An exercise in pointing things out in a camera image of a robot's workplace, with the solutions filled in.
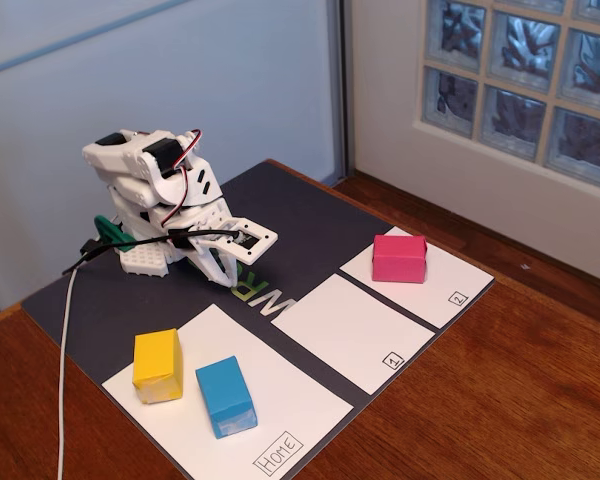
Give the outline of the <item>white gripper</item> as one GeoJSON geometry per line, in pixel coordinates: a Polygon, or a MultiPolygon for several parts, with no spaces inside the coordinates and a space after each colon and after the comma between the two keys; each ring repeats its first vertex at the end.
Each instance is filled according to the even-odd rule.
{"type": "MultiPolygon", "coordinates": [[[[211,165],[195,156],[186,162],[186,176],[181,171],[169,180],[170,197],[174,205],[182,203],[177,213],[168,220],[168,231],[212,229],[218,225],[217,203],[222,190],[211,165]]],[[[197,266],[206,278],[227,288],[237,286],[237,259],[225,252],[208,246],[197,245],[187,251],[187,258],[197,266]]]]}

